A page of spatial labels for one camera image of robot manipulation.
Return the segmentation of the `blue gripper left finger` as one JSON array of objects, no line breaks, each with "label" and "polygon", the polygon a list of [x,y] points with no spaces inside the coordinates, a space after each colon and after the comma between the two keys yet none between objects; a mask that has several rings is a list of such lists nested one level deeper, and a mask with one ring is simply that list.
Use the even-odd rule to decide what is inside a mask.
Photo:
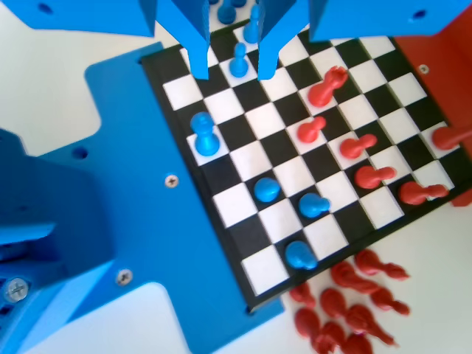
[{"label": "blue gripper left finger", "polygon": [[187,50],[192,75],[208,80],[209,1],[158,0],[156,3],[156,20]]}]

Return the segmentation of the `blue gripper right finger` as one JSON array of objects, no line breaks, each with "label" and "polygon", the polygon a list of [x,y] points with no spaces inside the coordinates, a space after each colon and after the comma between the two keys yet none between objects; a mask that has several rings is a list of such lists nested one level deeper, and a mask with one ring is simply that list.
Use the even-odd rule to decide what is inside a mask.
[{"label": "blue gripper right finger", "polygon": [[308,1],[259,1],[258,79],[271,79],[280,50],[308,24]]}]

